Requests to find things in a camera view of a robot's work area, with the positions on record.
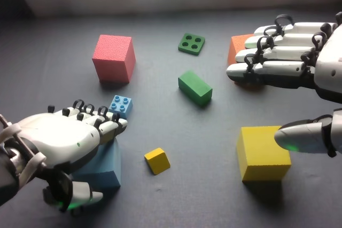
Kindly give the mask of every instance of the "toy block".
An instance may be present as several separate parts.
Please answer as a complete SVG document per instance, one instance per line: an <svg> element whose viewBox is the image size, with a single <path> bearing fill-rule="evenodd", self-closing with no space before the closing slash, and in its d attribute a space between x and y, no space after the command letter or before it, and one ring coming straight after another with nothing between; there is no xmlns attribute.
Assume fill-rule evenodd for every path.
<svg viewBox="0 0 342 228"><path fill-rule="evenodd" d="M124 96L114 96L111 105L108 110L112 113L119 113L120 118L127 119L130 111L133 107L132 99Z"/></svg>
<svg viewBox="0 0 342 228"><path fill-rule="evenodd" d="M237 142L242 181L281 180L291 167L289 151L274 140L275 127L243 127Z"/></svg>
<svg viewBox="0 0 342 228"><path fill-rule="evenodd" d="M185 33L180 44L178 45L178 50L197 56L199 55L199 52L202 50L204 42L204 37L190 33Z"/></svg>
<svg viewBox="0 0 342 228"><path fill-rule="evenodd" d="M201 107L210 102L212 98L213 89L191 70L178 78L178 86Z"/></svg>
<svg viewBox="0 0 342 228"><path fill-rule="evenodd" d="M118 141L100 145L96 155L81 169L72 173L73 180L87 182L95 190L121 185L121 154Z"/></svg>
<svg viewBox="0 0 342 228"><path fill-rule="evenodd" d="M245 41L251 36L253 36L253 34L231 37L229 54L228 54L228 65L236 63L236 60L235 60L236 54L239 51L245 49Z"/></svg>
<svg viewBox="0 0 342 228"><path fill-rule="evenodd" d="M100 35L92 61L100 82L129 83L135 65L132 38Z"/></svg>
<svg viewBox="0 0 342 228"><path fill-rule="evenodd" d="M170 168L170 162L166 157L166 153L161 148L157 148L152 152L146 153L145 160L155 175Z"/></svg>

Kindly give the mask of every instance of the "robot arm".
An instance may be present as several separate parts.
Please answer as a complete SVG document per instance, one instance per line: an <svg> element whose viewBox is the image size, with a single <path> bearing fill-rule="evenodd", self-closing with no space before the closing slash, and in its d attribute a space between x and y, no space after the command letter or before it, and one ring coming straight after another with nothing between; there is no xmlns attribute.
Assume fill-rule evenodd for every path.
<svg viewBox="0 0 342 228"><path fill-rule="evenodd" d="M236 55L237 64L227 69L228 77L237 83L265 84L296 89L316 90L326 100L342 103L342 13L337 23L300 22L258 28L247 39L246 49ZM282 126L275 134L278 145L289 151L342 153L340 125L342 110L314 120L302 120Z"/></svg>
<svg viewBox="0 0 342 228"><path fill-rule="evenodd" d="M98 146L111 143L127 121L104 106L77 100L73 107L27 117L17 124L0 115L0 205L10 200L31 179L48 182L46 203L66 211L98 202L102 193L88 183L72 181L68 174L87 164Z"/></svg>

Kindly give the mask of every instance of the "table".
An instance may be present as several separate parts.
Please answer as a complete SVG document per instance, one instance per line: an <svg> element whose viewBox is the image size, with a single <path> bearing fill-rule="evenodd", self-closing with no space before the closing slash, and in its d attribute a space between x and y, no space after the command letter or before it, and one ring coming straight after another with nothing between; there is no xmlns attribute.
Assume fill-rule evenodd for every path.
<svg viewBox="0 0 342 228"><path fill-rule="evenodd" d="M231 36L272 24L333 21L338 10L256 10L18 21L0 33L0 113L9 121L83 99L109 105L131 97L127 130L118 136L122 186L108 201L73 218L43 202L35 179L0 208L1 227L339 227L341 156L291 153L282 183L244 185L236 141L241 127L281 125L332 114L315 91L265 87L245 91L225 71ZM178 52L184 33L206 38L199 56ZM136 67L128 85L98 82L92 53L100 34L132 36ZM200 109L178 89L192 69L213 88ZM171 168L154 176L144 154L165 150Z"/></svg>

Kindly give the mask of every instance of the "green block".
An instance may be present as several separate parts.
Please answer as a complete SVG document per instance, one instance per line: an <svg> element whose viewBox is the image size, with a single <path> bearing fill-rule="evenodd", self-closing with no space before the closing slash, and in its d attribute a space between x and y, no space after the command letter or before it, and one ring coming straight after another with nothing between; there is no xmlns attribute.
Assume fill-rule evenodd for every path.
<svg viewBox="0 0 342 228"><path fill-rule="evenodd" d="M178 78L178 86L201 107L210 102L212 98L213 89L191 70Z"/></svg>
<svg viewBox="0 0 342 228"><path fill-rule="evenodd" d="M199 55L199 52L202 50L204 42L204 37L196 36L190 33L185 33L180 44L178 45L178 50L197 56Z"/></svg>

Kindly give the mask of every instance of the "blue cube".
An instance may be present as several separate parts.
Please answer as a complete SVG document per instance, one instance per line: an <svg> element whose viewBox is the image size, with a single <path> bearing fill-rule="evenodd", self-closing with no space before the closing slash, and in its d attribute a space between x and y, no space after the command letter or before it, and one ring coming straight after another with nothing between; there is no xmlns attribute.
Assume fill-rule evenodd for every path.
<svg viewBox="0 0 342 228"><path fill-rule="evenodd" d="M72 173L73 180L87 182L94 190L103 191L121 185L121 155L118 141L100 145L96 155L81 169Z"/></svg>
<svg viewBox="0 0 342 228"><path fill-rule="evenodd" d="M132 99L124 96L114 96L114 99L108 110L112 113L120 114L120 118L127 119L128 114L132 110Z"/></svg>

